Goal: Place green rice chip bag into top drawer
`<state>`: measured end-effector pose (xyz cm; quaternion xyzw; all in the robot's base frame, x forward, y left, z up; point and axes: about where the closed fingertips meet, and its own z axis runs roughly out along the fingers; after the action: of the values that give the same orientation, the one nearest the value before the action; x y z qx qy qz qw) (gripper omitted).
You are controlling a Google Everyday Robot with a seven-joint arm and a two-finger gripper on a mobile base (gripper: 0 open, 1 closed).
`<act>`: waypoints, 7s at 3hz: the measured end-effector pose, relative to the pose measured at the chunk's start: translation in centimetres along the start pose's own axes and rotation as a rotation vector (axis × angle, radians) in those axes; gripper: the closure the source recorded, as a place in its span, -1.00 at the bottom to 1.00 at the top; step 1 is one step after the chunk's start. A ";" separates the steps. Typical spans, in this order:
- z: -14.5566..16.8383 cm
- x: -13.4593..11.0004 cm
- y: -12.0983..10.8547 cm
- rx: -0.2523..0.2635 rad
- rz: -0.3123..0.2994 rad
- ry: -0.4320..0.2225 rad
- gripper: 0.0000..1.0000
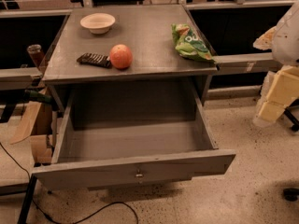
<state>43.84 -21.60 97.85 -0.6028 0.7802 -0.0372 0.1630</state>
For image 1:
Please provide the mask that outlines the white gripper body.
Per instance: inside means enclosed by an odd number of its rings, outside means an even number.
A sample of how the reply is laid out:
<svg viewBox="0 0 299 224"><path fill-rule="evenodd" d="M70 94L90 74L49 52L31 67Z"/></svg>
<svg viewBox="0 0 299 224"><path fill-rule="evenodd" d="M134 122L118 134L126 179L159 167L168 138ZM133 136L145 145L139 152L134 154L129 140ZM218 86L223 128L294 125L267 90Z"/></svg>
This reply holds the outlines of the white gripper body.
<svg viewBox="0 0 299 224"><path fill-rule="evenodd" d="M283 65L299 65L299 0L277 23L272 40L272 55Z"/></svg>

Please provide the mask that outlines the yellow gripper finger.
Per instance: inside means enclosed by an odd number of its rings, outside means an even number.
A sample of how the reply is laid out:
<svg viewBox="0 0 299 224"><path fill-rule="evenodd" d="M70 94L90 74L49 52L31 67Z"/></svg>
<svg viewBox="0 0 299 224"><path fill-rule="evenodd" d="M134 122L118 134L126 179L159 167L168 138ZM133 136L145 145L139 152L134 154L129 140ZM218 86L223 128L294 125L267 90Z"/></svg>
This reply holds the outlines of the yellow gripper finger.
<svg viewBox="0 0 299 224"><path fill-rule="evenodd" d="M272 39L276 31L276 27L272 27L267 30L264 34L258 37L253 42L253 47L260 50L268 50L272 48Z"/></svg>
<svg viewBox="0 0 299 224"><path fill-rule="evenodd" d="M258 100L253 123L258 127L274 124L296 99L299 98L299 67L283 66L264 78L261 98Z"/></svg>

